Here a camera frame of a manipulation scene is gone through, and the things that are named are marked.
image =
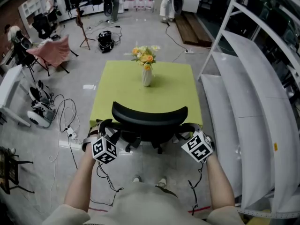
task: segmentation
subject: white vase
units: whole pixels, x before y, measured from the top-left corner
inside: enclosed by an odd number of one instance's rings
[[[146,71],[144,68],[142,69],[142,84],[145,87],[149,87],[152,81],[152,70]]]

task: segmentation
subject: red line on floor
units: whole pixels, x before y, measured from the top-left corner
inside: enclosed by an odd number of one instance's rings
[[[196,209],[195,212],[199,212],[199,211],[202,211],[202,210],[205,210],[205,209],[208,209],[208,208],[210,208],[210,206]],[[95,208],[90,208],[90,207],[89,207],[89,209],[94,210],[94,211],[100,211],[100,212],[108,212],[108,211],[103,210],[103,209],[95,209]]]

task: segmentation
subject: green tablecloth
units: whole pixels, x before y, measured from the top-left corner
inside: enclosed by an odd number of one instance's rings
[[[141,112],[166,113],[188,107],[185,122],[203,125],[192,68],[188,64],[153,64],[150,87],[143,87],[142,67],[135,61],[107,61],[93,109],[90,125],[96,119],[113,119],[113,101]]]

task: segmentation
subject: orange flower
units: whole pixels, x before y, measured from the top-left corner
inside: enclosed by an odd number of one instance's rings
[[[134,55],[137,55],[137,53],[139,52],[139,49],[137,47],[135,47],[133,50],[132,50],[132,53]]]
[[[151,70],[151,66],[150,65],[145,65],[145,70],[146,71],[150,71]]]
[[[152,62],[152,61],[153,61],[153,57],[152,57],[151,55],[149,55],[149,56],[147,57],[147,61],[148,61],[148,62]]]

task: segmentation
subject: tripod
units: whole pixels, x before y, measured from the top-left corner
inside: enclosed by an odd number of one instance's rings
[[[85,31],[84,31],[84,29],[83,29],[83,23],[82,23],[82,21],[81,21],[81,17],[80,17],[80,13],[79,13],[79,8],[78,8],[78,7],[76,8],[76,11],[77,11],[77,24],[78,24],[79,27],[81,27],[82,32],[83,32],[83,36],[84,36],[84,40],[83,40],[83,42],[80,44],[79,47],[81,47],[81,46],[83,45],[83,43],[86,42],[86,44],[88,45],[88,48],[89,48],[89,50],[90,50],[90,45],[89,45],[88,40],[92,40],[92,41],[95,41],[95,40],[86,37]]]

